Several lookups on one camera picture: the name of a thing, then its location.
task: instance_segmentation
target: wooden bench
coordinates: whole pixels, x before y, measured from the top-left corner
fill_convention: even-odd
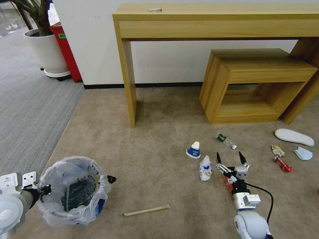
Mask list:
[[[276,121],[316,71],[281,49],[212,50],[199,100],[212,124]]]

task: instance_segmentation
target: wooden side table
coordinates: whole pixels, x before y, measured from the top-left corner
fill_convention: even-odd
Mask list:
[[[316,71],[281,49],[212,50],[199,100],[212,124],[276,121]]]
[[[123,4],[113,21],[131,128],[137,102],[131,41],[297,39],[291,54],[319,67],[319,4]],[[285,122],[319,92],[319,71],[304,89]]]

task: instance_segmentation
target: blue face mask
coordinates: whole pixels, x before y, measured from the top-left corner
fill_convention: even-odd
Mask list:
[[[313,153],[311,151],[302,147],[298,147],[298,149],[295,149],[294,152],[301,160],[310,160],[313,156]]]

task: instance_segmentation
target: red trash bin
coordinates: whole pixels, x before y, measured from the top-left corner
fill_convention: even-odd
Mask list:
[[[60,46],[63,57],[64,57],[65,62],[67,64],[67,67],[69,68],[69,71],[70,71],[71,76],[73,78],[73,81],[75,83],[77,83],[78,81],[82,81],[80,71],[76,65],[71,48],[70,48],[69,43],[68,43],[66,36],[64,34],[61,22],[58,22],[58,23],[50,26],[50,29],[53,31],[53,33],[56,37],[57,43]]]

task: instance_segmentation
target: wooden stick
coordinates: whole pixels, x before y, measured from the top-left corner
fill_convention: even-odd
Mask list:
[[[163,206],[150,208],[150,209],[146,209],[146,210],[142,210],[142,211],[125,212],[125,213],[122,213],[122,215],[123,216],[133,216],[133,215],[138,215],[138,214],[143,214],[143,213],[147,213],[147,212],[158,211],[158,210],[168,209],[168,208],[170,208],[170,206],[169,206],[169,204],[166,204],[166,205],[163,205]]]

